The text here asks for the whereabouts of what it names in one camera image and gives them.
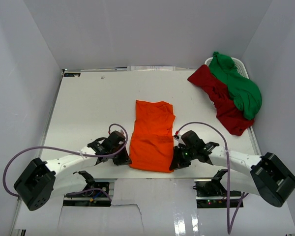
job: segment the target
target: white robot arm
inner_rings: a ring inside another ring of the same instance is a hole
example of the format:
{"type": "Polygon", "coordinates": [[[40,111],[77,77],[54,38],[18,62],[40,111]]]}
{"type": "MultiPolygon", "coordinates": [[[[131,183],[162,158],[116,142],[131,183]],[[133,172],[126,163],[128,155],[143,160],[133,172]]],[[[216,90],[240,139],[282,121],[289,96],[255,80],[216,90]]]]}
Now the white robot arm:
{"type": "MultiPolygon", "coordinates": [[[[205,144],[193,131],[175,138],[179,139],[179,145],[174,147],[171,170],[188,167],[194,159],[208,165],[227,167],[226,150],[219,144],[205,144]]],[[[48,161],[36,158],[25,168],[14,188],[29,210],[42,207],[51,197],[89,189],[88,180],[92,177],[80,171],[108,159],[83,155],[115,153],[124,140],[125,137],[120,132],[114,131],[102,143],[94,141],[79,150],[80,155],[71,154],[48,161]]],[[[271,205],[281,207],[295,189],[295,176],[276,155],[248,155],[232,150],[228,152],[232,190],[260,195],[271,205]]],[[[116,165],[131,163],[125,148],[113,157],[113,162],[116,165]]],[[[220,170],[212,178],[211,187],[225,191],[227,174],[227,170],[220,170]]]]}

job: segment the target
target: folded orange shirt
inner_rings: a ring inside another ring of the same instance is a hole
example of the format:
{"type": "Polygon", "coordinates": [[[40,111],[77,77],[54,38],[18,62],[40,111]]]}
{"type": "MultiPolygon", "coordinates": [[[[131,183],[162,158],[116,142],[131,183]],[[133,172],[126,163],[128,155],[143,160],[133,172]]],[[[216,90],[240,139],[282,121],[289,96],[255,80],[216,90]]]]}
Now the folded orange shirt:
{"type": "Polygon", "coordinates": [[[136,121],[130,143],[131,168],[170,173],[173,159],[173,106],[136,100],[136,121]]]}

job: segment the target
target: white table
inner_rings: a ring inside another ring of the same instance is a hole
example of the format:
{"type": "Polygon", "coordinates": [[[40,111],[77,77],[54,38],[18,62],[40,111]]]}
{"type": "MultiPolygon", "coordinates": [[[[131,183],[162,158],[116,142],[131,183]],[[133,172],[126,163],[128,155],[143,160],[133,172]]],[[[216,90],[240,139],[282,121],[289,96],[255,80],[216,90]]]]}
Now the white table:
{"type": "MultiPolygon", "coordinates": [[[[230,149],[254,154],[248,130],[242,136],[229,134],[216,118],[215,107],[208,96],[187,81],[193,71],[92,72],[80,77],[64,77],[46,137],[46,146],[79,150],[99,137],[108,135],[111,123],[123,125],[133,132],[135,101],[166,101],[173,104],[176,119],[173,132],[189,121],[202,121],[225,135],[230,149]]],[[[222,144],[215,131],[203,125],[190,125],[182,130],[194,130],[205,142],[222,144]]],[[[43,160],[64,156],[64,153],[44,150],[43,160]]],[[[114,166],[112,160],[86,170],[94,178],[201,178],[213,177],[218,166],[193,161],[185,169],[173,173],[135,170],[129,166],[114,166]]]]}
{"type": "MultiPolygon", "coordinates": [[[[254,140],[251,130],[246,130],[240,137],[233,136],[228,133],[224,126],[216,118],[216,110],[210,102],[208,96],[198,87],[193,86],[187,81],[187,78],[194,71],[141,71],[141,72],[83,72],[80,77],[64,77],[60,86],[59,94],[55,104],[55,109],[51,118],[49,130],[46,137],[46,146],[59,147],[70,150],[79,150],[87,143],[102,136],[107,136],[108,126],[111,123],[119,123],[123,125],[129,133],[129,138],[134,127],[135,121],[135,100],[143,100],[149,102],[166,101],[173,104],[174,114],[176,116],[173,132],[180,128],[183,124],[190,121],[202,121],[216,127],[223,135],[225,135],[229,148],[244,152],[247,154],[256,153],[258,147],[254,140]]],[[[209,127],[202,125],[191,125],[182,130],[181,133],[194,130],[200,138],[205,142],[213,141],[222,144],[222,139],[215,131],[209,127]]],[[[55,159],[64,156],[62,152],[52,150],[44,150],[41,158],[43,160],[55,159]]],[[[102,163],[95,167],[87,168],[94,178],[206,178],[212,177],[220,169],[218,166],[210,166],[208,164],[193,161],[188,168],[175,170],[173,173],[154,173],[131,169],[128,166],[114,166],[112,160],[102,163]]],[[[62,219],[61,228],[66,228],[64,222],[68,223],[67,231],[72,227],[72,221],[65,220],[70,214],[75,214],[76,207],[63,207],[61,211],[62,201],[54,203],[50,209],[55,214],[55,231],[59,218],[62,219]]],[[[127,214],[128,218],[123,222],[128,222],[129,212],[135,211],[133,206],[122,209],[113,208],[103,209],[101,207],[89,207],[85,209],[85,218],[79,213],[76,215],[77,222],[81,223],[81,232],[88,225],[91,229],[94,227],[92,221],[89,220],[90,215],[99,217],[99,215],[108,214],[107,217],[113,219],[109,214],[117,214],[122,218],[123,214],[127,214]]],[[[133,223],[140,221],[138,215],[133,214],[133,223]]],[[[227,235],[226,233],[226,210],[225,209],[199,209],[199,229],[205,236],[227,235]]],[[[39,232],[44,235],[44,224],[46,228],[50,226],[49,221],[40,217],[39,213],[29,214],[26,210],[20,212],[18,220],[22,221],[19,226],[26,228],[28,219],[40,220],[39,232]]],[[[295,227],[291,218],[291,214],[287,205],[282,208],[274,208],[267,204],[258,196],[247,197],[244,200],[244,208],[239,211],[239,221],[235,222],[233,235],[254,236],[261,235],[264,232],[267,236],[284,236],[287,233],[295,233],[295,227]]],[[[101,232],[115,232],[112,227],[120,227],[120,224],[110,222],[106,225],[111,231],[102,230],[101,232]]],[[[137,229],[141,232],[141,225],[131,226],[134,232],[137,229]]],[[[38,230],[31,229],[29,235],[39,235],[38,230]]]]}

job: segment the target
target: white enclosure wall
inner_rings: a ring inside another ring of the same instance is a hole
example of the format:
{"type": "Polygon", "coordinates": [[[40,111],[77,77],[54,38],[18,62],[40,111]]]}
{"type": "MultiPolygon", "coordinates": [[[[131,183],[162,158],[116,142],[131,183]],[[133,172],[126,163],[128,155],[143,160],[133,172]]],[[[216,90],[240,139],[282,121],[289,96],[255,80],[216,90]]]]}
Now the white enclosure wall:
{"type": "Polygon", "coordinates": [[[271,0],[24,0],[62,69],[241,57],[271,0]]]}
{"type": "MultiPolygon", "coordinates": [[[[2,186],[2,173],[18,151],[39,144],[61,70],[22,0],[0,0],[0,236],[9,234],[17,198],[2,186]]],[[[8,172],[13,189],[35,153],[8,172]]]]}
{"type": "MultiPolygon", "coordinates": [[[[276,153],[295,174],[295,1],[274,0],[242,60],[263,104],[254,130],[263,153],[276,153]]],[[[288,199],[295,223],[295,191],[288,199]]]]}

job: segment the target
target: green cloth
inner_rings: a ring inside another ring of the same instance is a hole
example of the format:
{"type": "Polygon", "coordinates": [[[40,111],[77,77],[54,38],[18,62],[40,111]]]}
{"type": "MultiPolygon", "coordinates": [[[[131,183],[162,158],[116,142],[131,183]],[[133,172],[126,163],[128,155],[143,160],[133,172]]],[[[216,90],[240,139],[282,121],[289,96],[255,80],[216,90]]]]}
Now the green cloth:
{"type": "Polygon", "coordinates": [[[216,78],[227,85],[231,99],[243,111],[243,116],[248,120],[253,119],[262,104],[258,86],[237,72],[235,63],[229,56],[214,52],[209,68],[216,78]]]}

